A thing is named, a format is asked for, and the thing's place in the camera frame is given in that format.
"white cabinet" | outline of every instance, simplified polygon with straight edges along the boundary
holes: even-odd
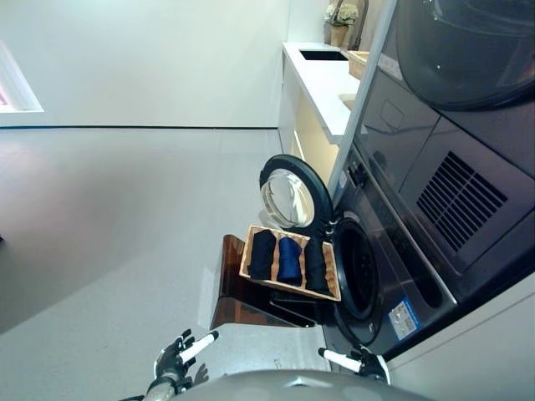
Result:
[[[347,61],[309,61],[302,49],[337,51],[322,43],[285,43],[283,94],[278,129],[283,152],[306,161],[329,187],[350,110],[343,94],[356,94],[359,81]]]

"gray floor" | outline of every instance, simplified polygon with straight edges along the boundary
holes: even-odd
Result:
[[[142,393],[161,347],[208,329],[222,236],[257,222],[279,151],[268,130],[0,130],[0,399]],[[318,327],[220,333],[212,378],[327,368]]]

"black towel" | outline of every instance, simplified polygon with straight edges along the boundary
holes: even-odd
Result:
[[[307,278],[307,290],[316,291],[320,294],[330,295],[329,286],[325,279],[327,267],[325,266],[323,242],[310,238],[304,247],[305,277]]]
[[[255,280],[271,280],[271,265],[275,251],[275,236],[270,230],[257,232],[252,238],[249,276]]]
[[[292,238],[285,236],[278,241],[278,254],[277,281],[300,287],[303,282],[299,265],[301,246]]]

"potted plant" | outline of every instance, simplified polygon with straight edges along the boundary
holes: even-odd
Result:
[[[325,12],[325,42],[340,47],[344,42],[349,25],[359,17],[359,9],[351,3],[338,0],[336,5],[330,3]]]

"white wall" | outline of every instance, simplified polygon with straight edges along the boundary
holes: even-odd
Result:
[[[2,0],[44,108],[0,125],[277,126],[290,0]]]
[[[288,42],[323,42],[329,0],[289,0]]]
[[[393,385],[436,401],[533,401],[535,274],[389,367]]]

